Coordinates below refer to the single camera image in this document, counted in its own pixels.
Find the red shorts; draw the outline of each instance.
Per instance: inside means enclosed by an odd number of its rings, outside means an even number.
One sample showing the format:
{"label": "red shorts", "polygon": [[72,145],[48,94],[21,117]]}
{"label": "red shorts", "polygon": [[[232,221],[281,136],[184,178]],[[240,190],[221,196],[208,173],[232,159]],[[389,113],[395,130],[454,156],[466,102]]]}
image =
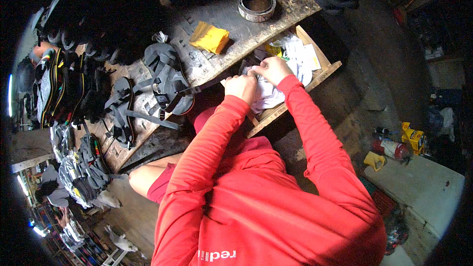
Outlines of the red shorts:
{"label": "red shorts", "polygon": [[[212,116],[215,112],[216,107],[209,108],[199,114],[194,121],[195,132],[198,133],[204,127],[205,122]],[[272,149],[271,143],[266,137],[255,137],[246,139],[244,134],[240,131],[235,133],[230,139],[223,158],[236,156],[246,151],[250,150],[263,150],[263,149]],[[166,193],[166,188],[168,187],[169,180],[171,175],[174,172],[176,165],[174,163],[168,163],[167,168],[163,173],[154,181],[148,190],[147,197],[151,201],[154,201],[158,204],[163,200],[164,194]]]}

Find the wooden workbench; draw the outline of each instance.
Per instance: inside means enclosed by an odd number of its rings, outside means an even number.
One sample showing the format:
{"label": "wooden workbench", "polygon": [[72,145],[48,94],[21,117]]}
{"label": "wooden workbench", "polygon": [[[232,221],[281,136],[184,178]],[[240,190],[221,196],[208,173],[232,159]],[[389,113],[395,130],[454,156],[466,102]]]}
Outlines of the wooden workbench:
{"label": "wooden workbench", "polygon": [[[273,18],[267,22],[253,23],[246,21],[239,14],[237,0],[219,0],[205,6],[171,11],[172,16],[169,26],[161,29],[169,35],[170,44],[178,51],[189,83],[192,86],[198,86],[216,78],[233,64],[250,54],[259,45],[318,10],[320,10],[320,7],[313,0],[277,0]],[[231,41],[221,55],[197,50],[188,45],[192,32],[199,21],[205,21],[218,28],[230,31]],[[112,74],[112,84],[122,76],[127,76],[135,83],[151,77],[141,60],[130,66],[112,66],[106,63],[105,67],[117,70]],[[143,94],[135,98],[133,110],[147,114],[144,108],[147,102],[150,103],[151,107],[156,103],[151,89],[144,90]],[[179,117],[169,117],[167,115],[167,119],[174,120],[179,119]],[[113,124],[110,117],[107,117],[105,121],[107,126],[111,128]],[[87,125],[91,133],[94,133],[100,140],[105,162],[115,172],[122,168],[124,163],[158,128],[158,125],[147,120],[134,119],[135,147],[128,151],[120,147],[112,138],[105,136],[106,129],[102,123],[88,123]],[[84,133],[84,130],[75,132],[77,147],[80,146],[80,138]]]}

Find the yellow sponge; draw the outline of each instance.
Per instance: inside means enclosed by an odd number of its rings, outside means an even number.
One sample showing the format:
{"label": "yellow sponge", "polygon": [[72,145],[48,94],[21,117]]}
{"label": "yellow sponge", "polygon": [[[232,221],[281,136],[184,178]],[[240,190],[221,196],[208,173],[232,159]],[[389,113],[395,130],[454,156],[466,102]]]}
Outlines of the yellow sponge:
{"label": "yellow sponge", "polygon": [[225,29],[219,29],[206,22],[199,21],[189,44],[200,50],[210,51],[218,55],[227,44],[229,34],[230,32]]}

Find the red long-sleeve shirt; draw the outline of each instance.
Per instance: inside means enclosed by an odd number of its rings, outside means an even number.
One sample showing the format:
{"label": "red long-sleeve shirt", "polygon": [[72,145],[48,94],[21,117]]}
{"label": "red long-sleeve shirt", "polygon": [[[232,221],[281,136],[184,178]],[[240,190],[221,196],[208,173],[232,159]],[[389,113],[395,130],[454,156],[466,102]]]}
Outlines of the red long-sleeve shirt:
{"label": "red long-sleeve shirt", "polygon": [[[278,86],[307,155],[302,191],[279,154],[221,159],[249,111],[226,96],[182,155],[159,206],[151,265],[378,265],[383,221],[341,142],[293,75]],[[225,171],[214,177],[217,170]],[[206,204],[204,194],[211,191]]]}

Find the knee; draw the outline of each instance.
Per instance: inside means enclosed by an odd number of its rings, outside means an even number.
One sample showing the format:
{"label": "knee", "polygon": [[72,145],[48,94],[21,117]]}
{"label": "knee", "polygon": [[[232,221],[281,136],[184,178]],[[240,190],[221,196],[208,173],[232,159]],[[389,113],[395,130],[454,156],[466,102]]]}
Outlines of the knee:
{"label": "knee", "polygon": [[132,170],[132,172],[131,172],[131,173],[129,174],[129,176],[128,176],[128,180],[129,180],[130,185],[131,185],[132,187],[133,187],[133,183],[136,182],[136,178],[139,178],[139,174],[140,174],[140,170],[139,170],[139,169],[140,169],[140,168],[142,168],[142,167],[139,167],[139,168],[137,168],[137,169]]}

